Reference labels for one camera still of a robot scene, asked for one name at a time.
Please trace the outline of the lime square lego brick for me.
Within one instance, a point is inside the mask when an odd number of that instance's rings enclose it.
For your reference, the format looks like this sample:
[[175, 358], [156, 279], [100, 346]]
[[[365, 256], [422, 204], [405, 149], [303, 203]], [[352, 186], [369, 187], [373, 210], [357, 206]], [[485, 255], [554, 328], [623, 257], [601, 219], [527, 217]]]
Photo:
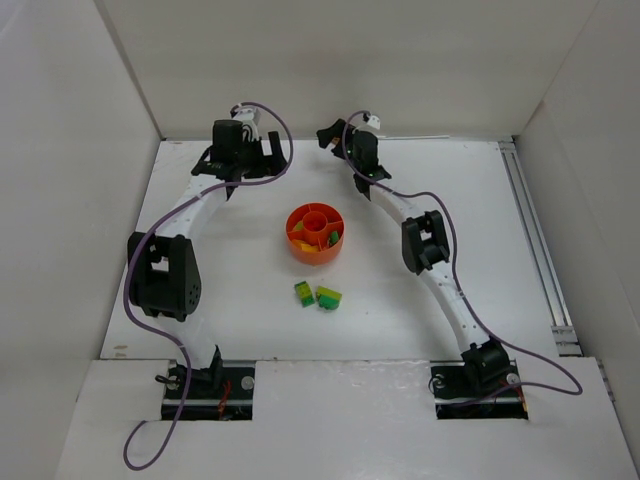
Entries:
[[314, 295], [312, 292], [299, 292], [298, 293], [301, 304], [306, 307], [315, 303]]

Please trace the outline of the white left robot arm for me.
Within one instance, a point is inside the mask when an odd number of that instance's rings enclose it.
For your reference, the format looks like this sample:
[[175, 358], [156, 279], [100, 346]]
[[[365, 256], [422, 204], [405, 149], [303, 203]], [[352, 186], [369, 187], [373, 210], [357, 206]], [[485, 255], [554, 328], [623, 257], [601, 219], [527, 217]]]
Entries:
[[219, 348], [205, 322], [193, 316], [203, 296], [194, 241], [238, 186], [263, 185], [289, 165], [277, 132], [269, 132], [271, 151], [264, 152], [258, 123], [258, 111], [249, 107], [215, 121], [212, 143], [192, 168], [178, 203], [147, 232], [128, 239], [125, 312], [140, 308], [166, 320], [155, 331], [184, 355], [172, 373], [180, 390], [217, 390], [223, 382]]

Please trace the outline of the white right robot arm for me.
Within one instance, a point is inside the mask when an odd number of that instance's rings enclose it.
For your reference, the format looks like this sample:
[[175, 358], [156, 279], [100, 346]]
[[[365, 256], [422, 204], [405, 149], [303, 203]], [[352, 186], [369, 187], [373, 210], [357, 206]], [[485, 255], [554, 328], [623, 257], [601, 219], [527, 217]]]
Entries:
[[503, 386], [512, 364], [501, 342], [473, 317], [454, 272], [457, 237], [441, 200], [422, 211], [416, 194], [400, 193], [391, 174], [379, 163], [378, 138], [343, 119], [316, 132], [319, 147], [347, 162], [359, 193], [380, 207], [400, 227], [406, 268], [431, 291], [456, 338], [470, 393], [487, 396]]

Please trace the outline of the yellow square lego brick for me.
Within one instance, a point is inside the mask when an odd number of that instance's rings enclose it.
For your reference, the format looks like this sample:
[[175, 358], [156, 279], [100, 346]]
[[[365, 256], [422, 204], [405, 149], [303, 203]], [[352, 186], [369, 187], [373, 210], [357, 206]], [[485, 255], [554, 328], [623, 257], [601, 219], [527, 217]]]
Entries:
[[319, 252], [320, 248], [318, 245], [312, 245], [305, 241], [294, 239], [292, 241], [294, 246], [303, 252]]

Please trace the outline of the dark green lego plate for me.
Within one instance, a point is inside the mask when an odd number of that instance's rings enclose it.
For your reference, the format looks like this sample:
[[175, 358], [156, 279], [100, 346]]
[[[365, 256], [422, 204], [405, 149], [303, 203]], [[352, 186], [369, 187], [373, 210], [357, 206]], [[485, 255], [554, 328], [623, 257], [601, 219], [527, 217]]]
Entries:
[[307, 281], [301, 281], [294, 285], [296, 296], [303, 307], [308, 307], [315, 303], [315, 295]]

